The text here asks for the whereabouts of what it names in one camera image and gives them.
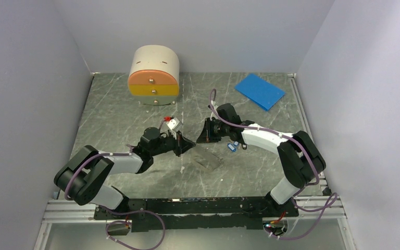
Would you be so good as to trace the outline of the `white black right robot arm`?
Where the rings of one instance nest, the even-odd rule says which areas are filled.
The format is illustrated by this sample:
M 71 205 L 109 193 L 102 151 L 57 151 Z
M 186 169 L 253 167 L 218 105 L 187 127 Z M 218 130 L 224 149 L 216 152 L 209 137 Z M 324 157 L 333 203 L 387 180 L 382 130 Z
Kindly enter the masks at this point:
M 197 143 L 217 143 L 223 137 L 242 146 L 256 146 L 278 155 L 284 177 L 267 194 L 266 211 L 280 215 L 295 194 L 306 187 L 326 169 L 326 162 L 305 131 L 281 133 L 264 128 L 250 120 L 241 120 L 235 108 L 222 104 L 215 108 L 213 116 L 206 118 Z

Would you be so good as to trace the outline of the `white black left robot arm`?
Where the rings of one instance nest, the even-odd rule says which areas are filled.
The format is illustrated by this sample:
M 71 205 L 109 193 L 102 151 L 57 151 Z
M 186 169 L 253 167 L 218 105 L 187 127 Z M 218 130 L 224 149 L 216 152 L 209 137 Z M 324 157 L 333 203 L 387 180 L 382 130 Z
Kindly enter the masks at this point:
M 109 153 L 90 145 L 82 147 L 56 173 L 54 184 L 64 192 L 65 199 L 78 205 L 92 203 L 105 207 L 110 215 L 121 219 L 129 210 L 129 198 L 117 188 L 104 184 L 109 175 L 144 173 L 154 163 L 154 156 L 167 152 L 181 156 L 194 147 L 195 142 L 180 131 L 161 132 L 149 127 L 128 152 Z

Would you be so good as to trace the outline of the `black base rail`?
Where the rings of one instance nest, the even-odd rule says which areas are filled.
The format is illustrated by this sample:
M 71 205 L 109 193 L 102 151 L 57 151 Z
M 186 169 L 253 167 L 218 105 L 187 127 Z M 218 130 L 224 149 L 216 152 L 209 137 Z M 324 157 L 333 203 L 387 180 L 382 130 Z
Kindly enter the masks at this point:
M 97 206 L 95 220 L 131 220 L 132 232 L 243 227 L 262 229 L 269 220 L 298 217 L 291 201 L 276 205 L 265 196 L 203 198 L 131 198 L 127 212 Z

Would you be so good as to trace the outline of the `round mini drawer cabinet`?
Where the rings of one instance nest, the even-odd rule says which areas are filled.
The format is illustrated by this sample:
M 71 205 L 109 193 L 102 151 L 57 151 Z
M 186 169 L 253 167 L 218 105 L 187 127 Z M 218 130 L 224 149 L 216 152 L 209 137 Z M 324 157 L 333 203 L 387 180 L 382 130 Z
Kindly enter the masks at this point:
M 128 89 L 143 105 L 174 105 L 179 96 L 180 62 L 162 45 L 138 48 L 128 76 Z

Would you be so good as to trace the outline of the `blue rectangular sheet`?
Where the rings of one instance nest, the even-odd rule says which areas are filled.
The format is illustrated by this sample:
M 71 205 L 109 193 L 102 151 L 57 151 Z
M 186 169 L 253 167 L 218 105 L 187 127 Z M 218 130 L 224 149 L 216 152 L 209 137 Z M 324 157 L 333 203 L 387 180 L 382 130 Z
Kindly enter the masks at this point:
M 285 91 L 252 73 L 241 80 L 235 89 L 264 111 L 269 111 L 285 95 Z

